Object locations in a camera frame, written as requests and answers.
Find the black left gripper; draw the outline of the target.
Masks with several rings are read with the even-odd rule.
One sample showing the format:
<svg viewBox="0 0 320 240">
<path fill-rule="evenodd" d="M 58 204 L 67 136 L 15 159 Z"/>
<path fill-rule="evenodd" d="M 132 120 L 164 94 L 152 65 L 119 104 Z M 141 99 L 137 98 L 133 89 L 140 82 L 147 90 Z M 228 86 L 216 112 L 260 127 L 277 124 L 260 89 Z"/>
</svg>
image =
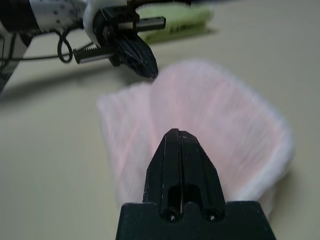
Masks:
<svg viewBox="0 0 320 240">
<path fill-rule="evenodd" d="M 93 20 L 98 46 L 74 50 L 73 56 L 77 64 L 109 59 L 115 67 L 125 65 L 141 77 L 155 79 L 159 74 L 156 58 L 138 33 L 162 30 L 165 26 L 163 16 L 140 18 L 128 6 L 105 7 Z"/>
</svg>

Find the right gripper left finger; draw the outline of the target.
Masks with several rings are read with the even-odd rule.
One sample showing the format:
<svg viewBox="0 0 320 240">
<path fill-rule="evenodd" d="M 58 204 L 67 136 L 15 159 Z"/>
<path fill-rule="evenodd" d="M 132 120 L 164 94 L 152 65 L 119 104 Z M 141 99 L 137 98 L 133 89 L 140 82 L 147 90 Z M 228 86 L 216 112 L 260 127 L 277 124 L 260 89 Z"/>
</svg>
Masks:
<svg viewBox="0 0 320 240">
<path fill-rule="evenodd" d="M 146 171 L 143 203 L 154 203 L 162 218 L 179 218 L 182 204 L 181 141 L 178 129 L 162 138 Z"/>
</svg>

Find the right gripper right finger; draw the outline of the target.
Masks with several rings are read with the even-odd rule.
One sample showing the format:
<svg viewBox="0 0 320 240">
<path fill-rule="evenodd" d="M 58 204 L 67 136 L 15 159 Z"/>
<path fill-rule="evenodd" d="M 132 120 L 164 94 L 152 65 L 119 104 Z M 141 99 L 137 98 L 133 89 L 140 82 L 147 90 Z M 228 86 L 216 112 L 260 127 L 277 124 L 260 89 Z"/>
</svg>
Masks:
<svg viewBox="0 0 320 240">
<path fill-rule="evenodd" d="M 204 218 L 223 218 L 226 202 L 215 166 L 189 132 L 180 132 L 180 146 L 183 204 L 195 203 Z"/>
</svg>

